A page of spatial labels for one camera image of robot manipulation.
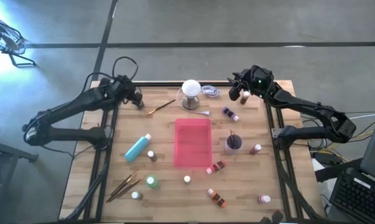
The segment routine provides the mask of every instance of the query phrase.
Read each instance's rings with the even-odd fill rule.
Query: red plastic tray
[[[211,120],[176,119],[174,166],[179,168],[208,168],[211,165]]]

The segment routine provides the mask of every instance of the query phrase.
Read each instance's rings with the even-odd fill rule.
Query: blue bottle
[[[150,143],[151,135],[146,134],[146,136],[141,137],[127,153],[125,153],[125,159],[128,162],[133,162],[140,153],[146,148]]]

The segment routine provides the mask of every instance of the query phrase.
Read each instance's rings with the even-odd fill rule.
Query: keyboard
[[[330,202],[362,222],[375,223],[375,181],[352,168],[337,178]]]

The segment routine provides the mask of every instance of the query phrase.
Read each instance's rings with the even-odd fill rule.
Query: concrete floor
[[[111,1],[2,0],[0,19],[33,44],[99,44]],[[375,42],[375,0],[119,1],[108,42]],[[71,159],[28,146],[21,126],[38,111],[74,98],[98,52],[27,49],[36,68],[15,68],[0,54],[0,142],[40,155],[36,163],[18,163],[0,203],[0,223],[57,219]],[[292,80],[296,94],[307,100],[340,111],[375,111],[375,47],[106,49],[101,71],[109,73],[122,55],[139,63],[136,80],[224,80],[257,64],[273,70],[276,79]],[[119,67],[120,73],[133,69]],[[372,121],[355,123],[360,131]],[[57,126],[80,123],[81,114]],[[75,143],[49,146],[73,152]],[[363,141],[338,150],[355,159],[365,148]]]

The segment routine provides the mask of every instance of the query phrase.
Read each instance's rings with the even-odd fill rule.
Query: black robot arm
[[[343,113],[331,106],[323,106],[320,102],[313,103],[292,96],[283,90],[274,81],[271,71],[253,65],[250,69],[244,69],[240,73],[233,73],[234,80],[228,79],[233,84],[229,91],[232,100],[239,98],[241,90],[250,92],[264,100],[265,103],[276,108],[288,108],[319,119],[322,127],[296,128],[286,126],[283,129],[273,131],[273,137],[277,139],[279,147],[290,147],[297,139],[324,139],[333,142],[348,142],[356,130],[356,125]]]
[[[107,136],[103,128],[63,129],[53,128],[52,124],[83,111],[114,108],[124,100],[142,108],[142,94],[127,76],[118,75],[113,82],[102,79],[99,87],[79,94],[74,100],[46,111],[38,112],[29,124],[23,126],[24,141],[31,146],[43,146],[51,141],[88,141],[96,149],[106,147]]]

